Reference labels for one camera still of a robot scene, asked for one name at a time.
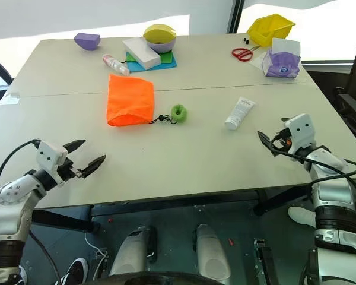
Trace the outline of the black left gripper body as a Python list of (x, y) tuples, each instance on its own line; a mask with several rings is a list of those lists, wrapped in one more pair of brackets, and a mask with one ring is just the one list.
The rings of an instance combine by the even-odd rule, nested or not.
[(57, 173), (64, 182), (72, 178), (83, 178), (82, 171), (73, 167), (73, 164), (72, 160), (66, 158), (64, 163), (58, 166)]

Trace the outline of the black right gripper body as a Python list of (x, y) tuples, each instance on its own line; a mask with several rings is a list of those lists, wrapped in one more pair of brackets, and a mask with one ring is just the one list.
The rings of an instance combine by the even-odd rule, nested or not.
[(292, 146), (291, 131), (289, 130), (289, 128), (284, 128), (281, 131), (279, 131), (274, 137), (273, 143), (275, 143), (276, 141), (281, 144), (281, 148), (278, 148), (273, 145), (274, 155), (288, 154)]

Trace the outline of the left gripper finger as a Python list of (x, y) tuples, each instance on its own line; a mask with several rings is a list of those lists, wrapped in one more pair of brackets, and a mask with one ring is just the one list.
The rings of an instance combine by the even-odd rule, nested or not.
[(105, 161), (105, 159), (106, 159), (106, 155), (103, 155), (91, 161), (86, 168), (80, 170), (81, 177), (86, 178), (89, 175), (91, 175), (101, 166), (101, 164)]
[(74, 141), (68, 142), (65, 145), (63, 145), (63, 148), (69, 154), (69, 153), (72, 153), (73, 151), (77, 150), (78, 148), (80, 148), (85, 142), (86, 142), (86, 140), (74, 140)]

